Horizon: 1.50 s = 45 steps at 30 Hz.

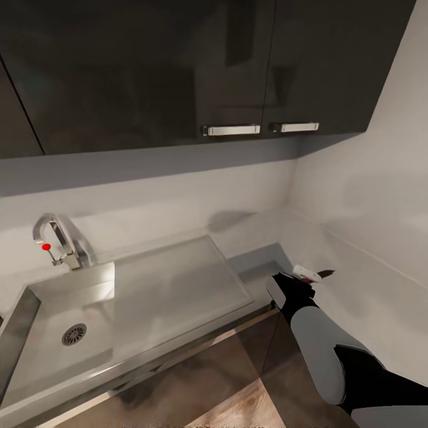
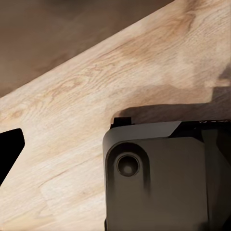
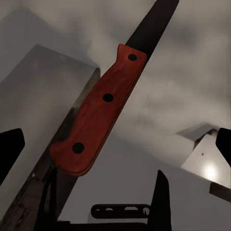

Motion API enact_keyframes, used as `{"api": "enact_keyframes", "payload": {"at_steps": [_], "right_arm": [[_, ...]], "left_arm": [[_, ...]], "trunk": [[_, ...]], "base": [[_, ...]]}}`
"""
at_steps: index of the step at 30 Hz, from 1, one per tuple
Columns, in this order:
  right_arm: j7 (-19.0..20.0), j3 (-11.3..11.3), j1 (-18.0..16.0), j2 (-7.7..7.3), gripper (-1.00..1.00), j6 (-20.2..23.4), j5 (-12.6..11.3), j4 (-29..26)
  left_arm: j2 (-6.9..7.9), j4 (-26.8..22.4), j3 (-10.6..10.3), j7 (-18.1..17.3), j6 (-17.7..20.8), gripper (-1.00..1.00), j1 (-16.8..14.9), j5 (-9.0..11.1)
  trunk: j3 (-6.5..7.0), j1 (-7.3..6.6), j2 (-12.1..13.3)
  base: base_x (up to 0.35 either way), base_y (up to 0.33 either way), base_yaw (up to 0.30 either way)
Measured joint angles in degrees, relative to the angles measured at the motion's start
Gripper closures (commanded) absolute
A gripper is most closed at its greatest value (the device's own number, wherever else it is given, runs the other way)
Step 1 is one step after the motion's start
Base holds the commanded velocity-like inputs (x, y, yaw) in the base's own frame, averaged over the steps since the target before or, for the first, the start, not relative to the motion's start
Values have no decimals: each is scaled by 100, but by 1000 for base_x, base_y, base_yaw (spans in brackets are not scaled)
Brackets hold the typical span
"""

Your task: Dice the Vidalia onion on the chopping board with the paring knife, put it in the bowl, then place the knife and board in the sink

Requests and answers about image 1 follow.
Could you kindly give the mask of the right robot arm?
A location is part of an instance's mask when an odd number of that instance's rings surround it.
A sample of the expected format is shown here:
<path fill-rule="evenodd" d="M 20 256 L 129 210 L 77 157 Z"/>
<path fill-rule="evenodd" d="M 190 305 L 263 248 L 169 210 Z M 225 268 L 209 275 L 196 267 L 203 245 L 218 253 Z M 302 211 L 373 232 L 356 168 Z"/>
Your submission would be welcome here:
<path fill-rule="evenodd" d="M 341 407 L 360 428 L 428 428 L 428 387 L 387 371 L 360 341 L 312 300 L 316 290 L 301 281 L 322 277 L 295 265 L 266 289 L 284 315 L 320 396 Z"/>

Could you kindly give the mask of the parer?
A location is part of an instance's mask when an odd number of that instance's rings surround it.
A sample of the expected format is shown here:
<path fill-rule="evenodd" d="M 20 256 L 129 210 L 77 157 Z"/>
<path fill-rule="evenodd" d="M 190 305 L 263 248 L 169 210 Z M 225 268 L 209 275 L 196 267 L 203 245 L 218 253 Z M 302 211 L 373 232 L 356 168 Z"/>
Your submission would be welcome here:
<path fill-rule="evenodd" d="M 319 274 L 320 276 L 325 276 L 325 275 L 328 275 L 328 274 L 330 274 L 330 273 L 332 273 L 332 272 L 333 272 L 332 270 L 324 270 L 324 271 L 319 272 L 318 274 Z M 309 282 L 311 282 L 311 280 L 306 279 L 306 278 L 301 278 L 300 280 L 301 280 L 301 281 L 303 281 L 303 282 L 305 282 L 305 283 L 309 283 Z"/>

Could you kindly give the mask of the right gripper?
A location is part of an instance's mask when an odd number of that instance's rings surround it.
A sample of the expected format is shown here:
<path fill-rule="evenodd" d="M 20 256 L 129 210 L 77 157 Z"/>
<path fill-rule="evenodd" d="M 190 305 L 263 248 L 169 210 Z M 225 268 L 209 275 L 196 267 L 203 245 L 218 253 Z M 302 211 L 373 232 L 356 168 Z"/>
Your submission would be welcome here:
<path fill-rule="evenodd" d="M 298 287 L 308 296 L 308 297 L 311 297 L 311 298 L 313 298 L 314 297 L 314 295 L 315 295 L 315 293 L 316 293 L 316 290 L 314 290 L 313 288 L 312 288 L 312 286 L 311 285 L 309 285 L 308 283 L 305 283 L 305 282 L 303 282 L 303 281 L 301 281 L 301 280 L 299 280 L 299 279 L 297 279 L 296 277 L 292 277 L 292 278 L 294 278 L 295 279 L 295 281 L 297 281 L 297 284 L 298 284 Z"/>

